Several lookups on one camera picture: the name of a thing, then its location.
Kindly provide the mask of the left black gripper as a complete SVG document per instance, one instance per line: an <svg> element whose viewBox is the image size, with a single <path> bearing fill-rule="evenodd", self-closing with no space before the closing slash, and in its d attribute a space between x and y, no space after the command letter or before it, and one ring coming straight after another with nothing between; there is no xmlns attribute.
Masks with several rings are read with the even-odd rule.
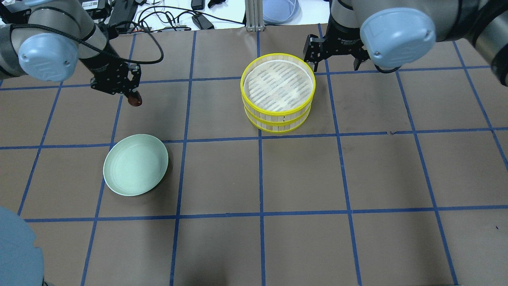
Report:
<svg viewBox="0 0 508 286"><path fill-rule="evenodd" d="M90 85L93 89L107 94L139 96L138 87L141 79L139 64L117 62L91 68L93 78Z"/></svg>

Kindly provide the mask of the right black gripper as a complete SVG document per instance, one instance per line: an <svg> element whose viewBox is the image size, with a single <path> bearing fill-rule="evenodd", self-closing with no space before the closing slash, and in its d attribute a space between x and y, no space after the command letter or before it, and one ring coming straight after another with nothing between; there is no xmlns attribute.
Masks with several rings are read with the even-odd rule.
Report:
<svg viewBox="0 0 508 286"><path fill-rule="evenodd" d="M335 20L329 20L325 35L309 34L303 49L303 61L318 69L319 62L332 56L351 55L354 57L353 69L357 71L361 63L369 60L369 54L363 49L359 27L345 27Z"/></svg>

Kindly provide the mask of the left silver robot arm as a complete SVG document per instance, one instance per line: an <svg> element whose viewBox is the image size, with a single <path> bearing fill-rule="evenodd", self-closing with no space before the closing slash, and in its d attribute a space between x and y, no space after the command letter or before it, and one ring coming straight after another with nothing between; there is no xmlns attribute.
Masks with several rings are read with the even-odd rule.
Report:
<svg viewBox="0 0 508 286"><path fill-rule="evenodd" d="M41 81L63 82L78 62L92 74L90 86L121 94L131 105L141 104L141 67L121 60L105 30L77 0L26 0L26 27L1 26L1 79L29 75Z"/></svg>

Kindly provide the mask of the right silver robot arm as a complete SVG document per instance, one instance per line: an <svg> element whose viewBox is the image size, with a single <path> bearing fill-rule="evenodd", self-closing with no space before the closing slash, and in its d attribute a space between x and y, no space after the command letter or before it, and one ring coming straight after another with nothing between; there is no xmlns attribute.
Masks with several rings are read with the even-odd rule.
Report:
<svg viewBox="0 0 508 286"><path fill-rule="evenodd" d="M436 43L466 39L507 86L506 0L332 0L323 37L310 34L303 60L317 69L332 56L354 57L354 70L371 60L392 73Z"/></svg>

